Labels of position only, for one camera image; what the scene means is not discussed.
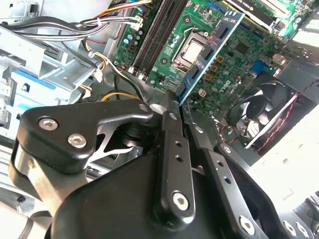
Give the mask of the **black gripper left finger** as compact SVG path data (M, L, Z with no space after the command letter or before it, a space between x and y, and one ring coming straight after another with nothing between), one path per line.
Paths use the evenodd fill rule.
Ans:
M105 155L122 126L132 126L136 135L115 148L142 142L143 156L159 158L155 217L168 229L187 227L195 217L189 144L172 99L162 114L135 99L29 109L20 118L9 177L46 203L54 218L71 193L90 183L88 162Z

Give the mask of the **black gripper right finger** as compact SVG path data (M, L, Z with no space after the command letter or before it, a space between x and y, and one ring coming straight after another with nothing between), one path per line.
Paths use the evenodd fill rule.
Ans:
M310 239L311 229L293 212L279 210L250 175L250 167L229 145L214 149L206 132L193 122L188 104L182 105L183 124L190 140L193 163L220 203L221 231L226 239Z

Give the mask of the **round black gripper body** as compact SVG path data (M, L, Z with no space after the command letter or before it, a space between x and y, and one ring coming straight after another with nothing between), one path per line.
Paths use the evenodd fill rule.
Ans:
M209 192L204 176L193 172L196 215L181 231L154 215L159 158L141 156L71 193L56 212L53 239L233 239L226 215Z

